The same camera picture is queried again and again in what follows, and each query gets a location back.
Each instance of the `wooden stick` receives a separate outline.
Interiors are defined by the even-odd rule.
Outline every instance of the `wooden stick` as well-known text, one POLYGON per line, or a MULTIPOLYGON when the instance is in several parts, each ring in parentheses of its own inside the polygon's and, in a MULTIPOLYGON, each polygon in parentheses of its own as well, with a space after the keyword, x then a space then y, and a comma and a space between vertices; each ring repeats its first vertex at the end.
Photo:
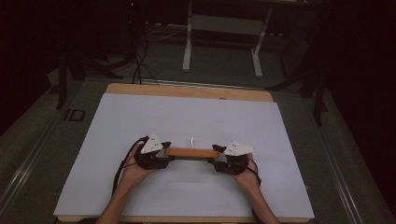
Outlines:
POLYGON ((165 150, 167 156, 195 157, 195 158, 217 158, 219 153, 213 149, 191 149, 182 147, 169 147, 165 150))

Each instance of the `white board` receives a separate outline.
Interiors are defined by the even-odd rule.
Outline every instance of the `white board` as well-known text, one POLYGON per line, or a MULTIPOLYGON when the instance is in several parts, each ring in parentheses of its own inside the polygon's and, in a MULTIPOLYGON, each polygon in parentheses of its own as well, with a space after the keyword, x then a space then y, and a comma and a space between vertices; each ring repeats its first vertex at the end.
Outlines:
MULTIPOLYGON (((99 216, 131 145, 156 133, 172 147, 255 147, 262 192, 277 217, 313 218, 276 103, 104 94, 64 185, 55 216, 99 216)), ((124 216, 251 217, 233 179, 206 161, 171 161, 133 191, 124 216)))

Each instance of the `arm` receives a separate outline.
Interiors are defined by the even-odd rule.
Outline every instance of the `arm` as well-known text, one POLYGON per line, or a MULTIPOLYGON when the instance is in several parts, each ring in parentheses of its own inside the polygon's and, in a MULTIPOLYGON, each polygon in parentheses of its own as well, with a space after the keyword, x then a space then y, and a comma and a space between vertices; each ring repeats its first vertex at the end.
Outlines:
MULTIPOLYGON (((134 163, 134 153, 136 152, 138 146, 134 148, 131 156, 128 158, 126 165, 134 163)), ((120 182, 107 204, 107 207, 103 211, 102 215, 99 216, 96 224, 112 224, 118 223, 120 216, 122 214, 123 208, 128 201, 129 193, 141 184, 144 179, 153 173, 154 170, 145 170, 138 166, 137 164, 125 167, 122 172, 120 182)))
MULTIPOLYGON (((253 160, 251 154, 248 154, 247 157, 253 160)), ((252 161, 249 161, 248 167, 257 172, 257 167, 255 167, 252 161)), ((271 208, 265 201, 260 190, 259 181, 253 173, 251 173, 249 170, 246 170, 240 175, 234 175, 233 179, 236 181, 239 187, 247 194, 253 210, 262 222, 266 224, 279 223, 274 213, 271 211, 271 208)))

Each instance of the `forearm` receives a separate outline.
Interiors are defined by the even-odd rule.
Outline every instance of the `forearm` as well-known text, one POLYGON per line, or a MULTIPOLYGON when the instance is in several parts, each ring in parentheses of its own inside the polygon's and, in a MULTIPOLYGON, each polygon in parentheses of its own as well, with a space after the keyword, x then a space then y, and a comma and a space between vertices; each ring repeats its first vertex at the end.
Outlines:
POLYGON ((128 201, 129 192, 127 188, 117 188, 96 224, 119 223, 123 208, 128 201))
POLYGON ((255 211, 257 217, 265 224, 278 224, 274 213, 271 211, 268 203, 262 196, 260 188, 249 189, 247 191, 247 196, 249 197, 250 203, 255 211))

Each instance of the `gray carpet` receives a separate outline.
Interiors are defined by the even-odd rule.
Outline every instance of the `gray carpet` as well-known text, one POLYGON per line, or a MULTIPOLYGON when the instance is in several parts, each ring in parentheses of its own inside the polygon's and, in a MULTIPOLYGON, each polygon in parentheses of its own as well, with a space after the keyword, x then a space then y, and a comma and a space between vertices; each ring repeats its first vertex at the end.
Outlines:
MULTIPOLYGON (((149 68, 158 70, 156 78, 160 80, 160 84, 166 84, 161 81, 166 80, 263 89, 264 86, 284 80, 279 52, 285 43, 279 37, 265 39, 260 53, 262 69, 266 74, 263 79, 254 77, 248 48, 213 48, 205 43, 194 45, 191 70, 189 73, 184 73, 181 71, 184 46, 180 41, 176 39, 174 42, 150 42, 145 62, 149 68)), ((123 82, 131 81, 134 68, 135 64, 118 72, 125 76, 123 82)), ((142 76, 150 76, 146 69, 142 69, 142 72, 142 76)), ((69 108, 86 110, 85 119, 82 122, 59 121, 44 145, 44 151, 35 169, 10 207, 4 223, 54 221, 52 213, 63 184, 90 127, 100 98, 108 83, 113 81, 91 73, 82 84, 69 108)), ((312 118, 313 101, 299 96, 297 92, 299 86, 300 84, 297 83, 272 94, 279 104, 296 160, 304 182, 309 187, 307 192, 313 205, 316 222, 350 223, 340 198, 340 189, 334 184, 332 167, 327 158, 327 149, 330 148, 354 196, 356 206, 361 211, 362 222, 395 223, 331 95, 325 97, 329 112, 323 113, 324 126, 318 128, 312 118)), ((0 159, 1 190, 12 177, 18 164, 23 161, 23 155, 33 146, 45 124, 55 114, 55 106, 56 97, 43 95, 0 138, 1 153, 7 155, 0 159)))

